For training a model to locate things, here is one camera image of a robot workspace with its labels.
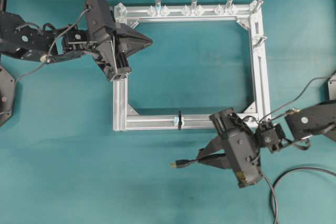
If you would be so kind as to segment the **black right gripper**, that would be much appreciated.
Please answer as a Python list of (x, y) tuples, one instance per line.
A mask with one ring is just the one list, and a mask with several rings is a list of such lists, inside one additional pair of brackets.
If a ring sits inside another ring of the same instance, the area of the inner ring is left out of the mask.
[(262, 179), (260, 150), (253, 131), (233, 108), (209, 116), (218, 134), (201, 148), (201, 164), (232, 169), (239, 188), (254, 185)]

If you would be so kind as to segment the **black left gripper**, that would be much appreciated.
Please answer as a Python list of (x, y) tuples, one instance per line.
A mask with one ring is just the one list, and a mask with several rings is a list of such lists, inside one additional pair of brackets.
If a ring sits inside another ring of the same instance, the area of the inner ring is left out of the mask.
[[(88, 26), (86, 51), (110, 82), (120, 81), (131, 71), (126, 58), (152, 45), (153, 40), (126, 24), (116, 25), (105, 0), (85, 0)], [(120, 42), (116, 53), (116, 42)]]

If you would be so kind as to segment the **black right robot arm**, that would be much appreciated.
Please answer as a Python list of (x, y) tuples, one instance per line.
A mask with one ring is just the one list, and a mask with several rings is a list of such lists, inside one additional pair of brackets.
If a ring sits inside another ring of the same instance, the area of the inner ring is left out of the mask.
[(285, 120), (293, 141), (286, 139), (281, 125), (272, 121), (264, 121), (252, 131), (233, 108), (224, 109), (209, 118), (218, 136), (199, 151), (196, 160), (204, 165), (232, 169), (240, 188), (261, 180), (261, 148), (268, 148), (273, 153), (314, 135), (325, 135), (335, 140), (334, 100), (287, 112)]

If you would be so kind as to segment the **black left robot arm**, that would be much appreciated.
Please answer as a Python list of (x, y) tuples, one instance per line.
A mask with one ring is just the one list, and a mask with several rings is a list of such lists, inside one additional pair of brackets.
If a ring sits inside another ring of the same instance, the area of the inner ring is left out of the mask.
[(131, 71), (128, 57), (152, 45), (149, 37), (114, 18), (105, 0), (85, 0), (79, 15), (87, 30), (77, 24), (55, 28), (39, 27), (19, 15), (1, 12), (1, 53), (44, 64), (74, 60), (91, 55), (108, 81), (124, 79)]

